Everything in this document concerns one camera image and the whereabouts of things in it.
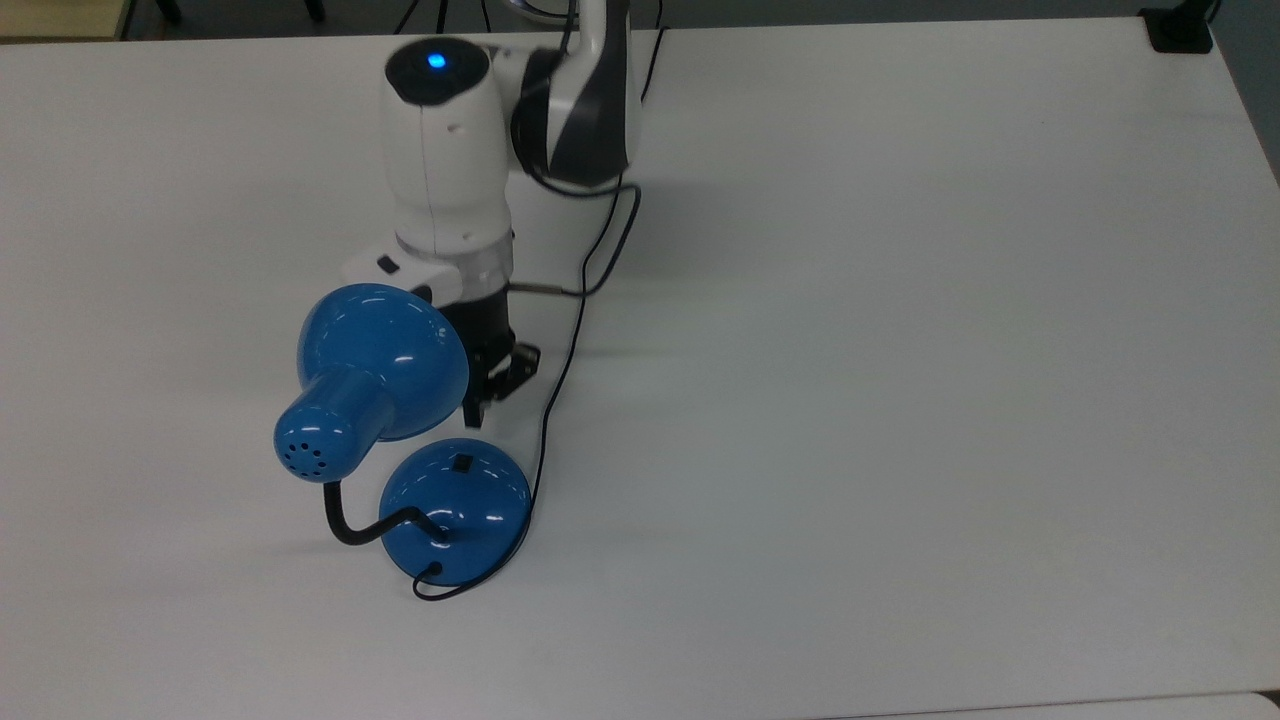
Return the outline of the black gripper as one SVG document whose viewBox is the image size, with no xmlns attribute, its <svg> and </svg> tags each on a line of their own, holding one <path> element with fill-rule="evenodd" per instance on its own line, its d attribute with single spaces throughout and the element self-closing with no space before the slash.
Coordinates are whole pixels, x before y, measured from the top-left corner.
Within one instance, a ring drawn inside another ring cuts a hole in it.
<svg viewBox="0 0 1280 720">
<path fill-rule="evenodd" d="M 458 301 L 440 309 L 466 354 L 468 386 L 461 402 L 463 424 L 480 429 L 490 401 L 507 400 L 532 379 L 541 350 L 516 343 L 509 327 L 507 291 L 484 299 Z"/>
</svg>

